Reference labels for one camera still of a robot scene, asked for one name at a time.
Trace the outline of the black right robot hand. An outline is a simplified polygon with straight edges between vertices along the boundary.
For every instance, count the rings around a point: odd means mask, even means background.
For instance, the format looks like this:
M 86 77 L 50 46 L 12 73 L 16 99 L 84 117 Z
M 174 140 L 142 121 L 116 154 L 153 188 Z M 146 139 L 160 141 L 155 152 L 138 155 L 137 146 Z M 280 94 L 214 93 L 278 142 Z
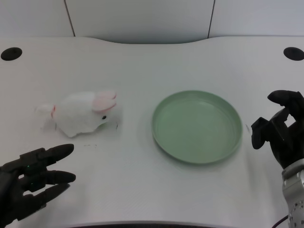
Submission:
M 304 158 L 304 97 L 300 92 L 273 91 L 267 97 L 283 107 L 270 120 L 258 118 L 252 125 L 254 149 L 270 143 L 272 153 L 283 169 Z

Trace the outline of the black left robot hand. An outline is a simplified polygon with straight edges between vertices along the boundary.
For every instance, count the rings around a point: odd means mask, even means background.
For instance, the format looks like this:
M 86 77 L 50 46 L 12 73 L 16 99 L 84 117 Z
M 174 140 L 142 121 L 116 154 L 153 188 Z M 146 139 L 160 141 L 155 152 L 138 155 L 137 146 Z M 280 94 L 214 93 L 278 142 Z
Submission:
M 20 155 L 0 168 L 0 226 L 23 220 L 44 208 L 70 187 L 76 176 L 65 171 L 49 171 L 48 166 L 69 156 L 73 144 L 48 150 L 39 148 Z

